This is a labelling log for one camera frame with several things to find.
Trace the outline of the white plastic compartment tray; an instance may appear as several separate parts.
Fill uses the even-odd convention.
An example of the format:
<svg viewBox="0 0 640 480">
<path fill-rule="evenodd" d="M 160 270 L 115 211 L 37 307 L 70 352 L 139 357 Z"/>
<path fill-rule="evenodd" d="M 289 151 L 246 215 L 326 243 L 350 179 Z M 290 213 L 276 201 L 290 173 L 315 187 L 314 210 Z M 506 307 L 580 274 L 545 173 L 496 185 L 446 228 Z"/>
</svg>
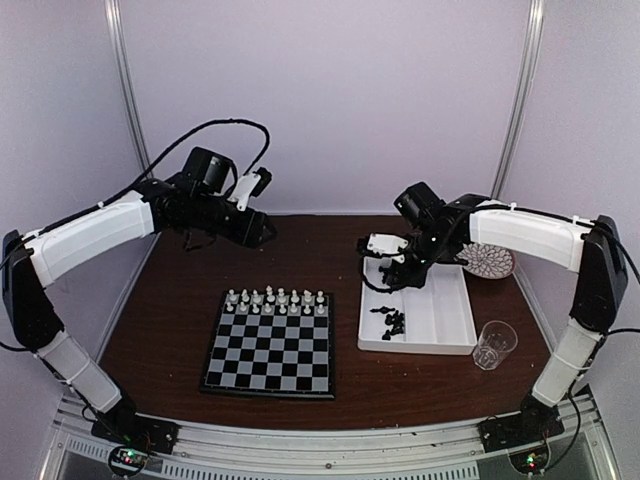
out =
<svg viewBox="0 0 640 480">
<path fill-rule="evenodd" d="M 404 331 L 385 340 L 392 329 L 382 307 L 404 315 Z M 391 294 L 361 286 L 358 348 L 363 351 L 469 355 L 477 335 L 463 269 L 435 265 L 425 286 Z"/>
</svg>

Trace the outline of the black white chess board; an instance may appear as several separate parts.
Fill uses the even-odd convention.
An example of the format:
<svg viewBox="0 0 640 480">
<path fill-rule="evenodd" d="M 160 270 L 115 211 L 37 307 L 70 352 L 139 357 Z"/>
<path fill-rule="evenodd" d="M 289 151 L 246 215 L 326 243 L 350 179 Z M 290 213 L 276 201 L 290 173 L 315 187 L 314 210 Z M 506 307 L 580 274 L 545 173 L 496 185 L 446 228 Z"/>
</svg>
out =
<svg viewBox="0 0 640 480">
<path fill-rule="evenodd" d="M 333 400 L 334 298 L 327 316 L 221 313 L 204 359 L 207 394 Z"/>
</svg>

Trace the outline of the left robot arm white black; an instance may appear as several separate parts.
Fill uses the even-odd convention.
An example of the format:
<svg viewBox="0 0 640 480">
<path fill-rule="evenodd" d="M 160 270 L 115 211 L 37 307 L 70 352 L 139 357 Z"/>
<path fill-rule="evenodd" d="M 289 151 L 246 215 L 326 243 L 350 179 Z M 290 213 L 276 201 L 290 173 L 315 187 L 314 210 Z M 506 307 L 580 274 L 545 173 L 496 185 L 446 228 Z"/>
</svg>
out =
<svg viewBox="0 0 640 480">
<path fill-rule="evenodd" d="M 50 230 L 3 239 L 2 297 L 14 336 L 78 392 L 98 413 L 106 429 L 123 444 L 137 442 L 144 424 L 130 410 L 125 393 L 66 331 L 46 289 L 75 267 L 135 239 L 173 229 L 199 230 L 257 248 L 276 235 L 268 216 L 249 206 L 272 180 L 260 167 L 235 179 L 223 192 L 232 161 L 194 148 L 183 169 L 167 180 L 148 179 L 122 197 L 96 205 Z"/>
</svg>

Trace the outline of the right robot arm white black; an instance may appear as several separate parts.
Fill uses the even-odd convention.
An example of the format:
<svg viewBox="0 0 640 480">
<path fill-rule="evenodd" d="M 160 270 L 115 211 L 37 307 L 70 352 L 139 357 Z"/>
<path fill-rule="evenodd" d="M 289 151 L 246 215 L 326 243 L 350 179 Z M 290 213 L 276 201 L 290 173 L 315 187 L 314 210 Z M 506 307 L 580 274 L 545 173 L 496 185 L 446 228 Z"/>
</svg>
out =
<svg viewBox="0 0 640 480">
<path fill-rule="evenodd" d="M 567 328 L 512 423 L 519 440 L 535 440 L 550 426 L 550 410 L 569 392 L 617 317 L 629 263 L 615 221 L 568 218 L 478 194 L 445 202 L 423 182 L 407 188 L 395 206 L 410 232 L 372 234 L 365 243 L 369 254 L 391 261 L 383 272 L 389 293 L 423 286 L 433 265 L 460 263 L 468 245 L 504 248 L 576 274 Z"/>
</svg>

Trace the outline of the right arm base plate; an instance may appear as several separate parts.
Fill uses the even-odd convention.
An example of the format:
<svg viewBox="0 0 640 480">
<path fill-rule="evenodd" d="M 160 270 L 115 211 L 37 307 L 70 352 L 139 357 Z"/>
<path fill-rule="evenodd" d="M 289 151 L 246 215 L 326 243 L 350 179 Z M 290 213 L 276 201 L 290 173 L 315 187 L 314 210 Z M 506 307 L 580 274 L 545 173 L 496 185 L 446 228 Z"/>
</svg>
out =
<svg viewBox="0 0 640 480">
<path fill-rule="evenodd" d="M 565 432 L 559 418 L 551 419 L 543 426 L 527 426 L 521 413 L 489 417 L 479 422 L 477 427 L 486 453 L 541 442 Z"/>
</svg>

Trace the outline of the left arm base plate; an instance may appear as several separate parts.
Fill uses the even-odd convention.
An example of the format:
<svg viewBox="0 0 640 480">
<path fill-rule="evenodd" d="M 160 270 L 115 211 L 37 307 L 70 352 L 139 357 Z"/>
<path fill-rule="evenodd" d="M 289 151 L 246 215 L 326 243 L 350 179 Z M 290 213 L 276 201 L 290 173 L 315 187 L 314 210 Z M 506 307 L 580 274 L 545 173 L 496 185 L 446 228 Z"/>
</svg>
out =
<svg viewBox="0 0 640 480">
<path fill-rule="evenodd" d="M 171 454 L 179 433 L 177 423 L 149 417 L 136 417 L 133 427 L 127 433 L 117 433 L 101 420 L 91 427 L 94 437 L 124 444 L 147 453 Z"/>
</svg>

